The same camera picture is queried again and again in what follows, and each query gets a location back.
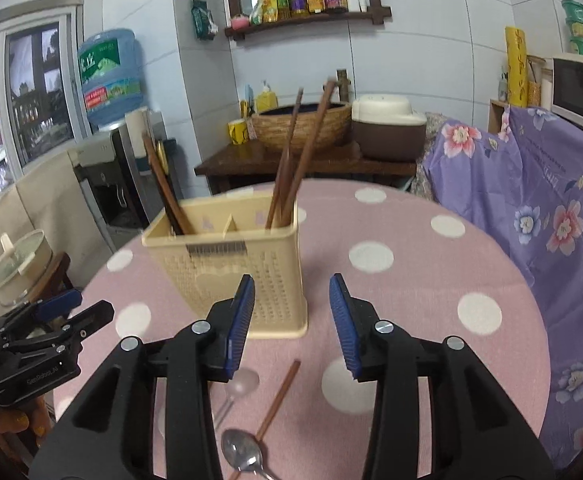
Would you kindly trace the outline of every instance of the round table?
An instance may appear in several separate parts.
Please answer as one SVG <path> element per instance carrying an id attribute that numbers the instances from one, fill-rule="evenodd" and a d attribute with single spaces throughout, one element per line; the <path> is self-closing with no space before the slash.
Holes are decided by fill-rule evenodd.
<path id="1" fill-rule="evenodd" d="M 360 182 L 306 180 L 299 208 L 309 330 L 299 339 L 247 341 L 241 367 L 255 370 L 260 386 L 235 404 L 222 428 L 255 434 L 290 364 L 300 359 L 264 438 L 269 469 L 289 480 L 362 477 L 375 383 L 355 383 L 345 369 L 329 307 L 329 278 L 341 272 L 352 296 L 370 301 L 381 318 L 411 335 L 467 341 L 540 432 L 550 382 L 547 333 L 523 276 L 494 240 L 437 204 Z M 81 375 L 55 391 L 59 414 L 122 337 L 169 338 L 194 321 L 139 238 L 112 257 L 83 296 L 83 308 L 110 301 L 116 317 L 84 343 Z M 420 476 L 431 460 L 428 393 L 426 383 L 421 386 Z M 210 395 L 217 410 L 223 386 Z M 154 472 L 165 476 L 162 382 L 155 415 Z M 228 478 L 222 454 L 220 462 Z"/>

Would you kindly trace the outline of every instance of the spoon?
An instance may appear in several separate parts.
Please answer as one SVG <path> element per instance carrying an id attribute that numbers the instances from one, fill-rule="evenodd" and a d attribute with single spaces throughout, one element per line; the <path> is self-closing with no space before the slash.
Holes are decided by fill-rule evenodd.
<path id="1" fill-rule="evenodd" d="M 267 480 L 277 480 L 262 466 L 262 450 L 246 431 L 226 430 L 222 433 L 222 454 L 236 471 L 253 472 Z"/>
<path id="2" fill-rule="evenodd" d="M 236 400 L 253 392 L 260 384 L 258 374 L 249 368 L 240 368 L 234 373 L 234 378 L 225 385 L 226 400 L 214 417 L 214 430 L 218 430 L 222 421 L 231 411 Z"/>

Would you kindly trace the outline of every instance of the silver screw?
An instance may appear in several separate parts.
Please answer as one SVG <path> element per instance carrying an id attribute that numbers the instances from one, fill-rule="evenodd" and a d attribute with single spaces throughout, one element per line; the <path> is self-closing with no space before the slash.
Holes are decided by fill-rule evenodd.
<path id="1" fill-rule="evenodd" d="M 447 339 L 447 346 L 452 350 L 462 350 L 465 348 L 465 342 L 460 337 L 453 335 Z"/>
<path id="2" fill-rule="evenodd" d="M 211 330 L 211 325 L 208 321 L 196 321 L 191 325 L 191 331 L 194 334 L 205 334 Z"/>
<path id="3" fill-rule="evenodd" d="M 381 334 L 391 334 L 394 331 L 394 324 L 390 321 L 380 320 L 374 325 L 376 332 Z"/>
<path id="4" fill-rule="evenodd" d="M 138 339 L 136 339 L 135 337 L 126 337 L 120 343 L 120 348 L 122 348 L 126 352 L 129 352 L 136 347 L 138 347 Z"/>

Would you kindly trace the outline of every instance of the yellow mug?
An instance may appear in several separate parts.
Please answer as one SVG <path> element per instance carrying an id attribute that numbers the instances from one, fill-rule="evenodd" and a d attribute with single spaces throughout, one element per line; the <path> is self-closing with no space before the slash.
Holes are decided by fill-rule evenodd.
<path id="1" fill-rule="evenodd" d="M 229 137 L 233 144 L 244 144 L 249 140 L 249 132 L 247 131 L 247 121 L 245 119 L 236 119 L 227 125 L 229 129 Z"/>

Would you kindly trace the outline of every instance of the cutlery holder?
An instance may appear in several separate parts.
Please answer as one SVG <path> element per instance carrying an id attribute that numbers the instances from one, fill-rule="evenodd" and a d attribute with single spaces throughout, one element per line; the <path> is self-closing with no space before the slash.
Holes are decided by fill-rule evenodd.
<path id="1" fill-rule="evenodd" d="M 173 236 L 162 211 L 143 245 L 201 319 L 217 301 L 233 297 L 243 274 L 255 281 L 250 338 L 295 338 L 307 331 L 300 270 L 298 207 L 290 226 L 264 224 L 271 192 L 180 201 L 195 234 Z"/>

